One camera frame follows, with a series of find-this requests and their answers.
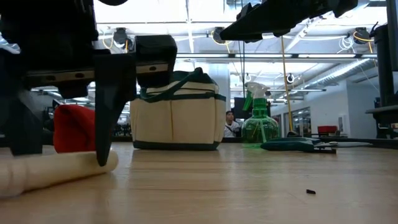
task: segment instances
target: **canvas tool bag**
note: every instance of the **canvas tool bag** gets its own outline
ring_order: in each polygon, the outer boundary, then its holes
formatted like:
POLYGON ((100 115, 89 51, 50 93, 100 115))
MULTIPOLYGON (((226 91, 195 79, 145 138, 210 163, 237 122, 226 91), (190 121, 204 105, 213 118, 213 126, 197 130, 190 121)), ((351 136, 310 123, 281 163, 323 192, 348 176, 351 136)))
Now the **canvas tool bag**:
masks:
POLYGON ((174 72, 170 84, 143 88, 130 102, 138 149, 215 150, 225 125, 226 98, 201 68, 174 72))

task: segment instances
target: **red object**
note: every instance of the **red object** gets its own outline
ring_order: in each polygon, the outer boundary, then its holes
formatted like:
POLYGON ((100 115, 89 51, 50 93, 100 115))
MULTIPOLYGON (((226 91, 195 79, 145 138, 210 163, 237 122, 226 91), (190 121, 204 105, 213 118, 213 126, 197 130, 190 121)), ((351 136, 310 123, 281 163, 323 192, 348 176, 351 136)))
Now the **red object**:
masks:
POLYGON ((54 112, 57 153, 95 151, 95 112, 79 105, 60 105, 54 112))
POLYGON ((337 126, 318 126, 318 133, 335 133, 337 126))

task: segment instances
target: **desk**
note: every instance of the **desk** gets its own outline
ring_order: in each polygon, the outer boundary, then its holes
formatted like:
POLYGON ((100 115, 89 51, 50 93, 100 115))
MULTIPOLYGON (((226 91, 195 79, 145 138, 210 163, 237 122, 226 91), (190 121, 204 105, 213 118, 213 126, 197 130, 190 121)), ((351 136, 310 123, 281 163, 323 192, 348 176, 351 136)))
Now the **desk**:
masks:
POLYGON ((101 175, 0 201, 1 223, 396 224, 398 151, 133 150, 101 175), (317 191, 316 195, 305 193, 317 191))

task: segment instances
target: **person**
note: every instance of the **person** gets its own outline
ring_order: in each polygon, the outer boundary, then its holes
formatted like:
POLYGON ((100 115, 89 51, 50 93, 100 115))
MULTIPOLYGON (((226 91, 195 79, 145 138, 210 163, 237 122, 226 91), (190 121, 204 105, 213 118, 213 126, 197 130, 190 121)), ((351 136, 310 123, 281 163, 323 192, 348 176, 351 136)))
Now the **person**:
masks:
POLYGON ((240 125, 234 121, 234 114, 232 111, 226 112, 225 121, 224 138, 235 138, 236 133, 239 132, 240 125))

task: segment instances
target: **spray bottle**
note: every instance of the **spray bottle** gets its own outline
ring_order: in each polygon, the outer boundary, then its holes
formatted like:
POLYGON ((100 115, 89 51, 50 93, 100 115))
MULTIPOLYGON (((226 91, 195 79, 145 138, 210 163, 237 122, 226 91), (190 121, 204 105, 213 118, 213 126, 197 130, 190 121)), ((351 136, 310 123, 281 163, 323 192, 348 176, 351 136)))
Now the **spray bottle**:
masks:
POLYGON ((244 147, 260 147, 267 140, 279 137, 278 123, 267 115, 266 91, 269 87, 256 82, 245 84, 248 95, 244 102, 243 110, 247 111, 253 101, 252 117, 245 120, 242 125, 242 138, 244 147))

